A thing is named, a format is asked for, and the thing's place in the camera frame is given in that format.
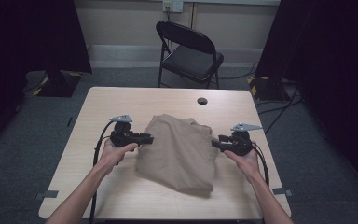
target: black controller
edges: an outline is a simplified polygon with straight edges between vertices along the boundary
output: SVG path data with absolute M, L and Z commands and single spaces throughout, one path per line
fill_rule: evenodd
M 253 149 L 252 141 L 247 131 L 235 131 L 231 136 L 219 135 L 219 140 L 212 140 L 212 146 L 219 148 L 221 152 L 232 151 L 237 156 L 244 156 Z
M 134 133 L 130 131 L 131 125 L 128 122 L 118 121 L 115 129 L 110 135 L 110 140 L 116 147 L 124 147 L 129 143 L 136 143 L 138 146 L 142 144 L 152 144 L 153 137 L 148 133 Z

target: wooden table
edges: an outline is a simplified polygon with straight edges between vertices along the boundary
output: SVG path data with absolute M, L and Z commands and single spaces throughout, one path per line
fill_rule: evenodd
M 207 105 L 199 105 L 204 97 Z M 131 130 L 142 133 L 154 115 L 169 114 L 193 118 L 213 129 L 213 136 L 230 135 L 242 122 L 261 125 L 248 91 L 94 87 L 80 111 L 62 158 L 48 190 L 57 198 L 45 198 L 39 216 L 48 218 L 83 180 L 92 167 L 94 148 L 111 117 L 129 114 Z M 114 124 L 107 130 L 108 135 Z M 269 169 L 270 188 L 281 188 L 274 160 L 263 130 L 250 131 L 262 148 Z M 252 186 L 234 161 L 219 153 L 215 163 L 213 192 L 209 196 L 187 195 L 141 178 L 135 171 L 137 150 L 114 168 L 98 189 L 95 217 L 102 219 L 260 219 L 262 217 Z M 291 215 L 284 194 L 276 195 Z M 84 218 L 90 216 L 90 204 Z

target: forearm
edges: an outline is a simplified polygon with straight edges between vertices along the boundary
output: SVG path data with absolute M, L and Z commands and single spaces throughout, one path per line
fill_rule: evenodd
M 269 190 L 261 175 L 255 175 L 252 178 L 252 186 L 267 224 L 294 223 Z
M 92 195 L 105 176 L 103 163 L 97 163 L 74 192 L 54 211 L 47 223 L 80 223 Z

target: wall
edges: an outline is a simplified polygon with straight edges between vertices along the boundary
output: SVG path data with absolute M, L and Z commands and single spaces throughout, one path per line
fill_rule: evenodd
M 171 13 L 171 21 L 205 33 L 225 52 L 225 62 L 239 57 L 242 62 L 249 54 L 239 56 L 238 51 L 250 50 L 255 54 L 249 60 L 252 64 L 266 44 L 277 11 L 277 4 L 272 5 L 184 2 L 184 12 Z M 161 1 L 82 0 L 76 1 L 76 8 L 87 45 L 160 48 L 155 26 L 167 20 Z

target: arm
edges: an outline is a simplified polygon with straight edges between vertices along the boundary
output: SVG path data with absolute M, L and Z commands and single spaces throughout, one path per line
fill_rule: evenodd
M 109 175 L 113 167 L 124 159 L 124 154 L 138 147 L 132 143 L 117 148 L 110 139 L 104 142 L 103 155 L 89 171 L 84 180 L 74 192 L 51 214 L 46 223 L 80 223 L 87 206 L 100 186 L 103 179 Z
M 260 205 L 264 220 L 267 224 L 283 224 L 294 222 L 287 216 L 281 205 L 278 203 L 263 176 L 260 174 L 257 154 L 254 150 L 250 151 L 247 155 L 240 157 L 235 153 L 226 150 L 224 152 L 227 157 L 234 160 L 241 172 L 245 175 L 249 183 L 252 184 L 255 191 L 255 196 Z

